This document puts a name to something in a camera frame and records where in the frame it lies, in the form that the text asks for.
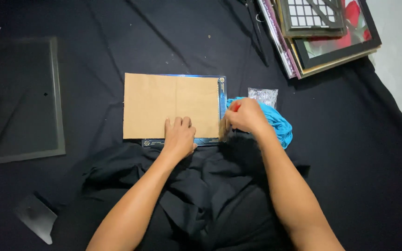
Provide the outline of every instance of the grid pattern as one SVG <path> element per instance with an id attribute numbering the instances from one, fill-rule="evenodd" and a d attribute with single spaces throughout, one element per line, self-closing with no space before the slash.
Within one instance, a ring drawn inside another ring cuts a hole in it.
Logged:
<path id="1" fill-rule="evenodd" d="M 335 13 L 322 0 L 314 0 L 314 3 L 331 22 L 335 21 Z M 288 6 L 293 28 L 310 28 L 311 26 L 329 28 L 306 0 L 288 0 Z"/>

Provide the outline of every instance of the red brush handle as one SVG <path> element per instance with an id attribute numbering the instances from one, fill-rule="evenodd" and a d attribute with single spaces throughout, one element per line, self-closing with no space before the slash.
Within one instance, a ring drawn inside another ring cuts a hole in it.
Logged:
<path id="1" fill-rule="evenodd" d="M 238 109 L 240 108 L 241 104 L 234 104 L 233 106 L 231 106 L 231 111 L 232 112 L 237 112 Z"/>

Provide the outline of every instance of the hand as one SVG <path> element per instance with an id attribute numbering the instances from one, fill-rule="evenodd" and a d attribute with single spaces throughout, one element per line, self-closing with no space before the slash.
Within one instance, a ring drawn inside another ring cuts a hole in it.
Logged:
<path id="1" fill-rule="evenodd" d="M 236 105 L 240 105 L 237 112 L 227 110 L 224 115 L 232 124 L 232 128 L 255 134 L 261 129 L 266 129 L 270 126 L 257 100 L 243 98 L 235 100 L 229 107 Z"/>
<path id="2" fill-rule="evenodd" d="M 176 163 L 180 162 L 197 147 L 193 143 L 196 131 L 189 117 L 176 117 L 173 126 L 170 125 L 170 119 L 166 119 L 165 143 L 161 154 L 171 157 Z"/>

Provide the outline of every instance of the paintbrush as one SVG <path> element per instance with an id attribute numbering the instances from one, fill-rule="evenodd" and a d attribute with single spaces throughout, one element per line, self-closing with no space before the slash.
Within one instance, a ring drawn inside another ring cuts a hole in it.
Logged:
<path id="1" fill-rule="evenodd" d="M 236 112 L 238 111 L 238 108 L 240 108 L 240 104 L 232 104 L 229 107 L 229 110 L 231 110 L 232 112 Z M 229 134 L 229 131 L 231 130 L 231 122 L 226 118 L 223 117 L 220 120 L 219 123 L 219 140 L 220 141 L 226 141 L 227 138 L 227 134 Z"/>

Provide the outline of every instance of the forearm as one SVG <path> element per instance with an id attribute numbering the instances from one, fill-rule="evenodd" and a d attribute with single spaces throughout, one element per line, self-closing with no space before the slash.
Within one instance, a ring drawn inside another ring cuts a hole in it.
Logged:
<path id="1" fill-rule="evenodd" d="M 298 248 L 311 231 L 324 231 L 335 238 L 316 197 L 279 144 L 274 130 L 265 129 L 255 136 L 265 163 L 272 204 Z"/>
<path id="2" fill-rule="evenodd" d="M 133 250 L 142 240 L 159 194 L 176 163 L 160 155 L 109 211 L 87 251 Z"/>

